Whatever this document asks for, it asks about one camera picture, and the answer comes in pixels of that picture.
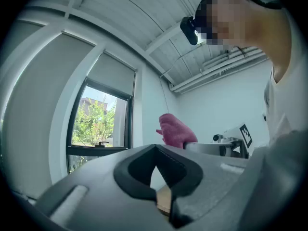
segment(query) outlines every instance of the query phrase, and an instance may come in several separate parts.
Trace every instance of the white shirt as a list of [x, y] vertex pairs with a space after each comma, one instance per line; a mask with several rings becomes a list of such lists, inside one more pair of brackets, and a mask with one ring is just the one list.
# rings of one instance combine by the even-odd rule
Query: white shirt
[[287, 71], [276, 83], [273, 68], [264, 91], [267, 107], [269, 145], [282, 134], [308, 129], [308, 52], [292, 16], [286, 12], [291, 28], [291, 58]]

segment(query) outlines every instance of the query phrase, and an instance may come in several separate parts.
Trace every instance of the person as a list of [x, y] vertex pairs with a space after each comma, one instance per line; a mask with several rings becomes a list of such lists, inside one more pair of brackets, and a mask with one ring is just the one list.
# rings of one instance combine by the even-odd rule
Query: person
[[258, 47], [272, 61], [264, 91], [269, 144], [293, 130], [307, 129], [307, 46], [279, 2], [202, 0], [194, 23], [207, 44]]

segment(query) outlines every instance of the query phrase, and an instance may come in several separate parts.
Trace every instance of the pink towel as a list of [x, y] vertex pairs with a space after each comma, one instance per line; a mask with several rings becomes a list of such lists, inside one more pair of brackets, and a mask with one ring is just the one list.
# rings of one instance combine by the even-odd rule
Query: pink towel
[[193, 131], [172, 114], [161, 115], [159, 124], [161, 130], [156, 129], [156, 132], [163, 135], [166, 145], [183, 149], [185, 142], [198, 142]]

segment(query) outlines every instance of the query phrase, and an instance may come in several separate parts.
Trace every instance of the window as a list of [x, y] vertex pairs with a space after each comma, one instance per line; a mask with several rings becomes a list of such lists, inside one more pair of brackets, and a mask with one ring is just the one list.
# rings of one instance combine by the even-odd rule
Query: window
[[130, 95], [86, 79], [68, 127], [68, 172], [99, 156], [131, 148], [131, 113]]

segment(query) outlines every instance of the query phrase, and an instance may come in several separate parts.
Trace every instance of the window frame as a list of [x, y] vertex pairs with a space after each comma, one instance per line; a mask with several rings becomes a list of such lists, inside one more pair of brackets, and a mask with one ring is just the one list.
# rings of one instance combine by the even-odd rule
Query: window frame
[[[83, 91], [86, 87], [91, 87], [93, 89], [102, 91], [104, 93], [113, 95], [117, 98], [127, 101], [126, 113], [125, 113], [125, 132], [124, 132], [124, 146], [123, 147], [107, 147], [107, 148], [94, 148], [90, 146], [81, 146], [72, 144], [72, 136], [75, 118], [77, 115], [79, 102], [82, 97]], [[115, 90], [111, 87], [108, 87], [104, 84], [97, 83], [89, 78], [85, 78], [83, 81], [80, 90], [75, 99], [71, 116], [69, 119], [67, 127], [67, 136], [66, 136], [66, 166], [67, 172], [69, 172], [69, 155], [78, 155], [78, 156], [105, 156], [120, 151], [124, 151], [132, 148], [132, 106], [133, 106], [133, 97], [129, 94], [123, 93], [121, 91]]]

